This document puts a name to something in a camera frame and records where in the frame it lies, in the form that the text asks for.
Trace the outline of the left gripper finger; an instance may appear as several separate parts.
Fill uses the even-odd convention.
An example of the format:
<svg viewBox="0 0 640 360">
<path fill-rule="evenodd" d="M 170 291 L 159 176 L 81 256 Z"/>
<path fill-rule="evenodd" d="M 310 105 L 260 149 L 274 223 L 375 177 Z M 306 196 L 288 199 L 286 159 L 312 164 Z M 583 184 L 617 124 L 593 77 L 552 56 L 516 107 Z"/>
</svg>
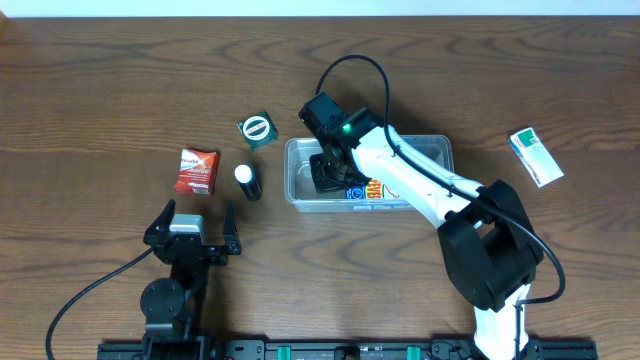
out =
<svg viewBox="0 0 640 360">
<path fill-rule="evenodd" d="M 151 233 L 158 234 L 166 232 L 170 228 L 171 221 L 174 217 L 174 200 L 170 199 L 160 215 L 151 224 Z"/>
<path fill-rule="evenodd" d="M 231 203 L 229 203 L 226 208 L 222 234 L 226 246 L 237 245 L 237 228 L 235 224 L 233 205 Z"/>
</svg>

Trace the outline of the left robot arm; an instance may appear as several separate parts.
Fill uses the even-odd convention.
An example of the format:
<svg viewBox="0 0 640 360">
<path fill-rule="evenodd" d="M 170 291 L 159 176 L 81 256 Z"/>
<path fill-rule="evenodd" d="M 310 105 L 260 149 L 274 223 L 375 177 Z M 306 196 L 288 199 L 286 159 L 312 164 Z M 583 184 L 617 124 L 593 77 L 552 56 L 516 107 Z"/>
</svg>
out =
<svg viewBox="0 0 640 360">
<path fill-rule="evenodd" d="M 208 287 L 209 269 L 226 266 L 242 245 L 231 206 L 224 216 L 221 245 L 205 245 L 204 219 L 177 214 L 170 200 L 146 229 L 143 242 L 170 275 L 152 281 L 143 290 L 140 307 L 146 318 L 140 358 L 222 359 L 224 351 L 211 336 L 198 332 Z"/>
</svg>

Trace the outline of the white green medicine packet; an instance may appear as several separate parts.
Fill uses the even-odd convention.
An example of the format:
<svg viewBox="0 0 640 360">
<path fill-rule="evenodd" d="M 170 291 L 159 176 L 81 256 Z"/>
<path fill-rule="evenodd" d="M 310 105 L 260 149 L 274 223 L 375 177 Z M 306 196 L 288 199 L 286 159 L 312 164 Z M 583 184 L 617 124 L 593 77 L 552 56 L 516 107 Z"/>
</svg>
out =
<svg viewBox="0 0 640 360">
<path fill-rule="evenodd" d="M 564 176 L 532 127 L 512 134 L 508 142 L 538 188 Z"/>
</svg>

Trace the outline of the blue white drink mix box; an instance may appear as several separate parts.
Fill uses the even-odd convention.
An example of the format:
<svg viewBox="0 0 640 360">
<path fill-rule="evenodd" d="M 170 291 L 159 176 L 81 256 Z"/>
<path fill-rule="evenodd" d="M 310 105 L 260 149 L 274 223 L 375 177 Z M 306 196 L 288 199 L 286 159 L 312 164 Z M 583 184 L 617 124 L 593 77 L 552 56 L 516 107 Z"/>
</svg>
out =
<svg viewBox="0 0 640 360">
<path fill-rule="evenodd" d="M 345 198 L 350 200 L 397 200 L 401 196 L 394 192 L 388 185 L 372 179 L 365 185 L 356 185 L 346 189 Z"/>
</svg>

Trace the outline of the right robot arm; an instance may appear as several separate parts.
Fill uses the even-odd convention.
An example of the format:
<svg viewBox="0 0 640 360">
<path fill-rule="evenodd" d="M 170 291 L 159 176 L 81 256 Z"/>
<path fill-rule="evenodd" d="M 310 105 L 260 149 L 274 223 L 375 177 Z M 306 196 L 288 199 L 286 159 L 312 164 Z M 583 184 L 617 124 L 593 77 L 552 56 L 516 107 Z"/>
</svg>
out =
<svg viewBox="0 0 640 360">
<path fill-rule="evenodd" d="M 322 152 L 311 159 L 319 193 L 378 180 L 437 230 L 449 279 L 474 307 L 476 348 L 488 359 L 513 359 L 528 342 L 524 300 L 544 254 L 515 190 L 457 175 L 410 145 L 363 108 L 344 112 L 326 93 L 299 117 Z"/>
</svg>

